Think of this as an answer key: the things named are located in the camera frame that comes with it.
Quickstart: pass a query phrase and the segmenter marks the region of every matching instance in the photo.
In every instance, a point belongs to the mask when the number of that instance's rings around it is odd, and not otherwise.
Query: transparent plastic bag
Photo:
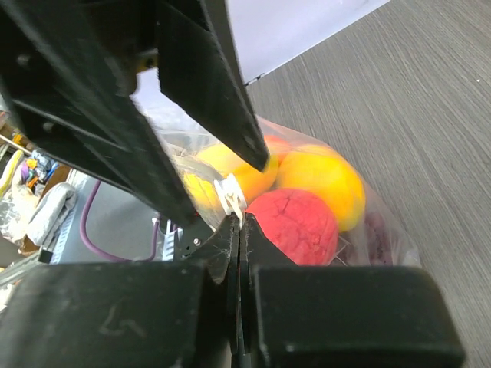
[[[170,101],[145,113],[210,227],[225,217],[213,181],[233,174],[246,211],[297,265],[420,266],[382,199],[327,144],[258,117],[270,152],[259,172]]]

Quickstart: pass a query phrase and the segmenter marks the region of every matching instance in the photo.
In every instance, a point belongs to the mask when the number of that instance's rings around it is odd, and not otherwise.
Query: plastic bag
[[[297,265],[420,266],[382,199],[327,144],[258,117],[270,152],[259,172],[172,103],[145,113],[210,227],[225,216],[213,181],[233,174],[246,211]]]

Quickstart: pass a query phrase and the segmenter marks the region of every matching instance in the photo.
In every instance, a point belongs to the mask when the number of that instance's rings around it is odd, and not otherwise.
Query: gray cloth
[[[56,231],[75,206],[74,187],[60,182],[41,199],[28,225],[27,236],[37,246],[48,246]]]

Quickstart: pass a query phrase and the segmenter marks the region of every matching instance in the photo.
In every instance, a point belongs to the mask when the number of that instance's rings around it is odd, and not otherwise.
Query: purple cable
[[[111,253],[107,253],[106,251],[103,251],[99,247],[97,247],[88,237],[87,235],[87,218],[89,217],[89,212],[91,210],[92,202],[94,201],[94,198],[97,194],[97,191],[99,190],[99,187],[101,186],[101,181],[97,180],[91,194],[89,195],[89,198],[87,198],[87,202],[85,203],[84,210],[82,211],[82,217],[80,220],[80,236],[82,238],[82,242],[85,244],[87,249],[96,255],[106,258],[109,261],[112,262],[132,262],[134,261],[133,259],[127,259],[127,258],[122,258],[118,257],[117,255],[112,255]],[[152,261],[155,258],[155,255],[157,254],[157,237],[159,234],[159,225],[160,225],[160,214],[157,214],[157,218],[155,223],[153,224],[153,235],[152,235],[152,252],[150,254],[149,258],[141,259],[138,261]]]

